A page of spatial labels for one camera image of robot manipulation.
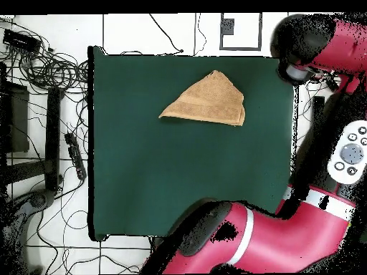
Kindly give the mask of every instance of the wire bundle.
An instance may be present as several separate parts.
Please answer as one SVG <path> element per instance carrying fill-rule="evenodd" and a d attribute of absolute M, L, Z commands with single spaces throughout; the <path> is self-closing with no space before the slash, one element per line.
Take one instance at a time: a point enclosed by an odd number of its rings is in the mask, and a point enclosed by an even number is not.
<path fill-rule="evenodd" d="M 159 24 L 157 23 L 157 21 L 153 18 L 153 16 L 150 14 L 152 20 L 156 23 L 156 25 L 158 26 L 158 28 L 168 37 L 168 39 L 170 40 L 173 48 L 177 51 L 176 53 L 173 54 L 167 54 L 165 53 L 164 55 L 175 55 L 178 53 L 182 53 L 183 50 L 182 49 L 177 49 L 171 38 L 169 37 L 169 35 L 167 35 L 167 33 L 164 32 L 164 30 L 159 26 Z M 9 22 L 6 20 L 1 20 L 3 22 L 8 22 L 11 24 L 14 24 L 13 22 Z M 33 93 L 30 93 L 32 95 L 47 95 L 46 92 L 40 92 L 39 90 L 47 90 L 49 87 L 58 87 L 61 88 L 64 93 L 65 93 L 65 97 L 68 98 L 69 100 L 71 100 L 72 102 L 75 103 L 75 112 L 77 114 L 77 124 L 75 126 L 73 126 L 71 123 L 69 122 L 64 122 L 61 120 L 61 123 L 66 126 L 67 128 L 67 132 L 72 132 L 79 140 L 81 140 L 82 142 L 82 147 L 83 150 L 85 151 L 85 154 L 88 154 L 87 148 L 86 148 L 86 143 L 87 143 L 87 137 L 88 137 L 88 125 L 83 117 L 83 112 L 87 109 L 87 89 L 86 89 L 86 84 L 87 84 L 87 61 L 84 61 L 80 64 L 77 63 L 77 60 L 73 57 L 70 56 L 68 54 L 63 54 L 63 53 L 53 53 L 53 49 L 50 48 L 49 42 L 47 41 L 47 39 L 45 39 L 44 37 L 38 35 L 37 33 L 30 31 L 29 29 L 19 26 L 18 24 L 15 24 L 18 27 L 22 28 L 23 30 L 20 31 L 20 34 L 26 34 L 32 37 L 36 37 L 39 41 L 41 41 L 41 48 L 39 51 L 39 54 L 32 54 L 32 53 L 28 53 L 25 52 L 23 50 L 17 49 L 15 47 L 7 47 L 5 52 L 0 52 L 0 62 L 5 62 L 5 61 L 10 61 L 10 67 L 6 73 L 6 75 L 8 77 L 11 78 L 11 80 L 13 79 L 18 79 L 20 81 L 20 83 L 22 85 L 23 82 L 28 82 L 29 86 L 33 89 Z M 15 77 L 14 76 L 14 70 L 18 69 L 21 74 L 22 77 Z M 72 99 L 70 96 L 71 94 L 80 94 L 82 95 L 82 98 L 80 98 L 78 101 L 74 101 L 74 99 Z M 20 101 L 20 102 L 27 102 L 26 100 L 22 100 L 20 98 L 16 98 L 16 100 Z M 36 115 L 44 115 L 42 113 L 38 113 L 35 112 L 29 105 L 34 105 L 37 107 L 40 107 L 44 110 L 47 110 L 45 107 L 42 107 L 41 105 L 36 105 L 34 103 L 28 103 L 28 107 L 29 109 L 34 112 Z M 43 126 L 41 120 L 39 119 L 39 117 L 33 117 L 30 118 L 30 120 L 36 119 L 39 121 L 39 123 L 41 124 L 42 127 Z M 33 148 L 36 151 L 36 154 L 38 156 L 38 158 L 41 160 L 39 153 L 37 152 L 37 149 L 32 141 L 32 139 L 27 136 L 33 145 Z M 73 227 L 69 224 L 69 221 L 71 219 L 71 217 L 73 217 L 75 214 L 77 213 L 86 213 L 83 210 L 78 210 L 75 211 L 68 219 L 65 219 L 63 213 L 62 213 L 62 209 L 69 203 L 69 201 L 71 200 L 71 198 L 73 197 L 75 191 L 80 188 L 84 183 L 81 182 L 77 187 L 75 187 L 73 190 L 69 190 L 66 193 L 63 193 L 63 188 L 64 188 L 64 181 L 65 181 L 65 174 L 66 172 L 70 169 L 73 168 L 69 167 L 68 169 L 66 169 L 65 173 L 64 173 L 64 178 L 63 178 L 63 184 L 61 187 L 61 194 L 57 197 L 55 197 L 55 200 L 60 198 L 60 210 L 59 212 L 57 212 L 52 218 L 50 218 L 48 220 L 48 222 L 44 223 L 42 225 L 42 220 L 43 220 L 43 211 L 41 214 L 41 220 L 39 222 L 39 225 L 37 226 L 37 231 L 30 236 L 27 241 L 33 237 L 34 235 L 38 235 L 39 239 L 44 242 L 47 247 L 53 248 L 56 251 L 56 256 L 54 257 L 52 263 L 48 266 L 47 270 L 46 270 L 46 274 L 49 274 L 50 268 L 52 267 L 52 265 L 54 264 L 54 262 L 56 261 L 57 257 L 58 257 L 58 250 L 56 246 L 53 246 L 52 244 L 50 244 L 49 242 L 45 241 L 42 236 L 40 235 L 39 231 L 45 227 L 58 213 L 61 213 L 62 215 L 62 219 L 65 222 L 65 228 L 64 228 L 64 232 L 63 232 L 63 247 L 61 247 L 61 249 L 63 250 L 62 253 L 62 264 L 56 269 L 54 270 L 51 274 L 54 274 L 58 269 L 60 269 L 62 266 L 64 266 L 65 268 L 65 273 L 66 275 L 71 275 L 71 270 L 74 268 L 74 266 L 76 264 L 83 264 L 83 263 L 88 263 L 91 261 L 95 261 L 97 259 L 99 259 L 99 261 L 101 262 L 101 258 L 106 258 L 109 259 L 111 262 L 113 262 L 114 264 L 123 267 L 123 270 L 119 273 L 124 273 L 125 271 L 129 271 L 130 273 L 135 273 L 137 274 L 139 271 L 139 268 L 137 266 L 124 266 L 120 263 L 117 263 L 116 261 L 113 261 L 110 257 L 103 255 L 102 254 L 102 246 L 101 246 L 101 242 L 100 242 L 100 248 L 99 248 L 99 256 L 94 258 L 94 259 L 90 259 L 90 260 L 86 260 L 86 261 L 77 261 L 75 262 L 73 265 L 71 265 L 71 267 L 69 268 L 67 266 L 67 259 L 69 257 L 70 251 L 69 249 L 75 248 L 77 249 L 77 247 L 66 247 L 65 246 L 65 231 L 68 228 L 71 229 L 83 229 L 86 228 L 86 226 L 83 226 L 82 228 L 76 228 Z M 69 199 L 67 200 L 67 202 L 63 205 L 62 204 L 62 197 L 67 195 L 67 194 L 72 194 Z M 151 243 L 151 250 L 153 247 L 153 243 L 151 241 L 151 239 L 149 239 L 150 243 Z"/>

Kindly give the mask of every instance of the tan towel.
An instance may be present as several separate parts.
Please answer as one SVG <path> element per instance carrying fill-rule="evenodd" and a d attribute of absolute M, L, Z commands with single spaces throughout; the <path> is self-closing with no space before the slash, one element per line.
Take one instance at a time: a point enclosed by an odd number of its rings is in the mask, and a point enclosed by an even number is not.
<path fill-rule="evenodd" d="M 244 95 L 221 72 L 213 71 L 191 85 L 159 115 L 243 125 Z"/>

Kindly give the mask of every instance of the green cloth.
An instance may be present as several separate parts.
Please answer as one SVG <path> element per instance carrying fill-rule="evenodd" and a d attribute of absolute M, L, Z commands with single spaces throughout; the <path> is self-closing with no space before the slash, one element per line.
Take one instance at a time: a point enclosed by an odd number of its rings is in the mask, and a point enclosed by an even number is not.
<path fill-rule="evenodd" d="M 274 212 L 290 176 L 293 88 L 263 57 L 107 56 L 94 48 L 95 234 L 164 236 L 204 197 Z M 241 127 L 158 119 L 223 72 L 244 95 Z"/>

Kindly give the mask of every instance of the black stand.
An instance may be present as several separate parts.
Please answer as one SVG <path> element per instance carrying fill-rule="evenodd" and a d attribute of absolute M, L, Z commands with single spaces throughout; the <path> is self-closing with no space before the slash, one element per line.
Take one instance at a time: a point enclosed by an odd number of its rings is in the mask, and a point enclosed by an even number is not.
<path fill-rule="evenodd" d="M 61 177 L 59 176 L 60 102 L 64 93 L 57 87 L 48 89 L 45 160 L 6 165 L 6 137 L 11 121 L 11 92 L 7 89 L 6 66 L 0 63 L 0 274 L 30 274 L 24 245 L 29 219 L 52 205 Z M 9 200 L 6 186 L 43 175 L 45 189 Z"/>

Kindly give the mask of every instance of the electronic device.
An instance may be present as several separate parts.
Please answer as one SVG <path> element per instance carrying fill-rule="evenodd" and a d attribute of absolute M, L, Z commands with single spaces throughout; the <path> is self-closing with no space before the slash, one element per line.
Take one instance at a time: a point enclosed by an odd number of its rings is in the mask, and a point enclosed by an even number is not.
<path fill-rule="evenodd" d="M 72 133 L 65 134 L 66 144 L 69 145 L 69 156 L 72 159 L 72 164 L 77 171 L 77 177 L 80 180 L 85 180 L 87 177 L 87 171 L 85 170 L 82 155 L 80 154 L 77 138 Z"/>
<path fill-rule="evenodd" d="M 11 95 L 8 117 L 11 118 L 10 133 L 6 140 L 6 152 L 28 152 L 28 101 L 29 92 L 24 85 L 6 82 L 7 91 Z"/>
<path fill-rule="evenodd" d="M 5 29 L 3 43 L 32 54 L 38 54 L 41 48 L 41 41 L 38 39 L 13 32 L 10 29 Z"/>
<path fill-rule="evenodd" d="M 201 200 L 156 243 L 141 274 L 213 273 L 223 266 L 245 273 L 367 268 L 361 241 L 367 224 L 366 38 L 366 24 L 341 15 L 298 14 L 278 24 L 271 50 L 283 80 L 298 86 L 332 73 L 342 80 L 325 105 L 313 100 L 317 115 L 278 209 L 271 214 L 246 202 Z M 357 141 L 359 148 L 349 146 Z"/>
<path fill-rule="evenodd" d="M 328 163 L 330 176 L 339 183 L 351 185 L 363 175 L 367 165 L 367 121 L 347 125 Z"/>

